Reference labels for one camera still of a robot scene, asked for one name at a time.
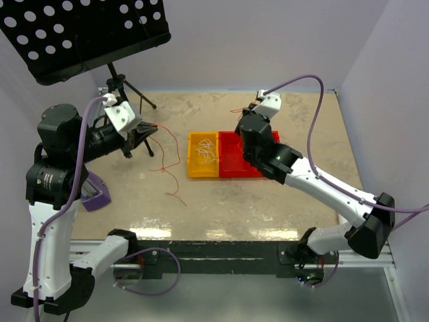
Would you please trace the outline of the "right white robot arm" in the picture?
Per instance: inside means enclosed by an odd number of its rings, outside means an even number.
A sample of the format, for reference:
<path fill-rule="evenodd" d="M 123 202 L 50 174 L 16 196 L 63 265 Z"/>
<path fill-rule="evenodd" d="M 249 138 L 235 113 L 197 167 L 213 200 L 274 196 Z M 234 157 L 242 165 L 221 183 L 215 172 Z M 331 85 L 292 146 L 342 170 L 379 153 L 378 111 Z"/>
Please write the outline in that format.
<path fill-rule="evenodd" d="M 321 256 L 340 250 L 379 257 L 394 225 L 394 198 L 360 191 L 328 173 L 313 171 L 309 159 L 275 142 L 269 120 L 254 112 L 245 113 L 235 129 L 242 141 L 243 158 L 266 178 L 298 189 L 345 218 L 329 228 L 312 227 L 289 250 L 301 264 L 312 264 Z"/>

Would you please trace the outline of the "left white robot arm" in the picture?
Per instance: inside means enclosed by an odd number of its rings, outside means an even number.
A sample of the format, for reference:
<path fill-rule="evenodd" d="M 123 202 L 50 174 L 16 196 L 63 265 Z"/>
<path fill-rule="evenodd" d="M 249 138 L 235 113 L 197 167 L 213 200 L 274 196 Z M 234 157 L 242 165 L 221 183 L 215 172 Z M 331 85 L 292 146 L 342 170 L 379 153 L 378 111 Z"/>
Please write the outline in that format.
<path fill-rule="evenodd" d="M 126 158 L 157 131 L 142 121 L 128 102 L 105 107 L 106 125 L 88 124 L 69 104 L 46 109 L 38 124 L 40 143 L 26 174 L 32 242 L 25 284 L 11 295 L 11 304 L 68 315 L 83 307 L 96 280 L 116 261 L 134 262 L 136 235 L 114 229 L 79 260 L 70 259 L 70 241 L 81 190 L 88 178 L 86 163 L 121 150 Z"/>

